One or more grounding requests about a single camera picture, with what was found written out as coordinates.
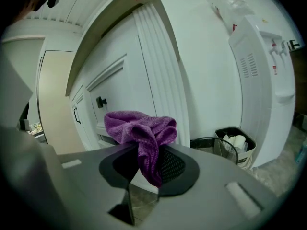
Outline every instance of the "tiled floor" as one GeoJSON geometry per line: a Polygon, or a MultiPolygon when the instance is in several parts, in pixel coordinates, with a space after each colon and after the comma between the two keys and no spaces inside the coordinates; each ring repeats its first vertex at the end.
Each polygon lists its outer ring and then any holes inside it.
{"type": "MultiPolygon", "coordinates": [[[[277,196],[285,193],[293,185],[297,176],[298,165],[295,157],[306,138],[306,133],[292,127],[288,140],[279,158],[258,168],[247,170],[261,183],[271,189],[277,196]]],[[[130,198],[135,225],[139,226],[157,204],[157,194],[130,185],[130,198]]]]}

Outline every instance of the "clear plastic bottle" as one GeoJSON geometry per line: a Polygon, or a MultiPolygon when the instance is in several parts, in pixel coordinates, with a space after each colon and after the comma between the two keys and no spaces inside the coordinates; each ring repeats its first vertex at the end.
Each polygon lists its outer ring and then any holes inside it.
{"type": "Polygon", "coordinates": [[[244,0],[207,0],[233,32],[245,15],[255,14],[244,0]]]}
{"type": "Polygon", "coordinates": [[[302,144],[301,150],[299,151],[297,157],[295,158],[297,164],[299,164],[304,159],[304,157],[306,157],[306,153],[307,153],[307,137],[302,144]]]}

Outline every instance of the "purple towel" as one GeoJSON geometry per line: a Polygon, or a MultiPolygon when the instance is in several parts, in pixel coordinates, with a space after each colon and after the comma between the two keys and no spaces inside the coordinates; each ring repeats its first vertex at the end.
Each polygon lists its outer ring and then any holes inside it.
{"type": "Polygon", "coordinates": [[[138,162],[148,182],[160,187],[162,179],[157,169],[159,146],[176,139],[176,121],[170,117],[150,117],[140,112],[120,111],[105,115],[107,133],[118,143],[139,143],[138,162]]]}

